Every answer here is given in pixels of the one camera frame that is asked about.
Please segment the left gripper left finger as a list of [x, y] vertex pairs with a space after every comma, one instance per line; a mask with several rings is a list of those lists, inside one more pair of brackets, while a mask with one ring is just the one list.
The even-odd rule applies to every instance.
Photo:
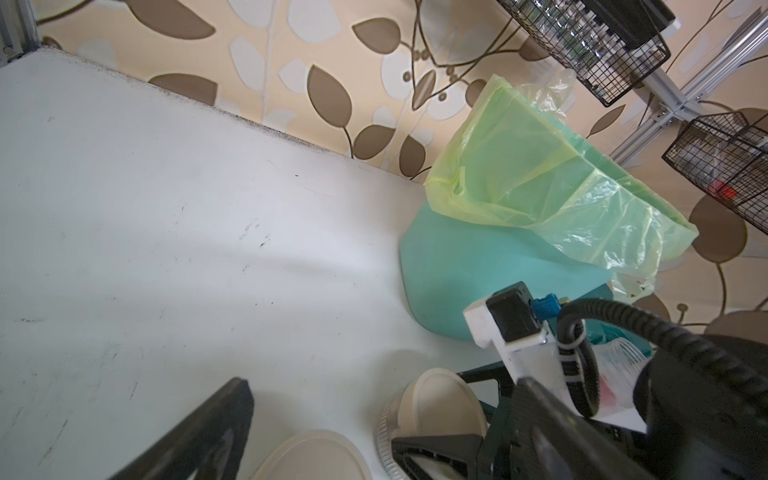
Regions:
[[234, 479], [254, 412], [248, 381], [234, 377], [114, 479]]

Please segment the yellow-green bin liner bag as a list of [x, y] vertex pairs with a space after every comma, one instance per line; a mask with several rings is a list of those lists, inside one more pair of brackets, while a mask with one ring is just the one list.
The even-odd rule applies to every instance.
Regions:
[[623, 301], [650, 295], [661, 263], [699, 235], [671, 203], [497, 75], [424, 187], [441, 215], [529, 230], [608, 271]]

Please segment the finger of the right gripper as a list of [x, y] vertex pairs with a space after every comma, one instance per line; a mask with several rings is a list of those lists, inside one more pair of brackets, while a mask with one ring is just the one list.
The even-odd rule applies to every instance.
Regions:
[[495, 362], [459, 372], [458, 376], [467, 384], [495, 381], [499, 396], [511, 396], [515, 387], [514, 380], [503, 362]]
[[480, 435], [398, 437], [391, 440], [392, 456], [407, 479], [432, 479], [416, 458], [447, 465], [461, 479], [477, 478], [477, 456], [484, 439]]

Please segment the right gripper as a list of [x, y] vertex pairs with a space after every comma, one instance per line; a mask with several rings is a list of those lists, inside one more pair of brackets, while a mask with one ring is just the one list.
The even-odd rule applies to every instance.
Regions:
[[636, 385], [645, 432], [599, 431], [657, 479], [767, 476], [767, 347], [728, 336], [666, 341]]

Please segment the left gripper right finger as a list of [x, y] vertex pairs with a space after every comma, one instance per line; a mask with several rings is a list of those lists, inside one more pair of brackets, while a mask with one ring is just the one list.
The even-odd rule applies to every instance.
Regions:
[[530, 479], [653, 477], [533, 378], [515, 386], [512, 423]]

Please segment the green plastic trash bin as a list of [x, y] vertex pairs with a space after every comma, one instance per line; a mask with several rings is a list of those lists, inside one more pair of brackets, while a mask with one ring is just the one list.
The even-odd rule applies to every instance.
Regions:
[[518, 282], [542, 298], [611, 299], [611, 274], [576, 261], [534, 232], [463, 222], [423, 203], [400, 241], [412, 316], [427, 330], [470, 341], [463, 311]]

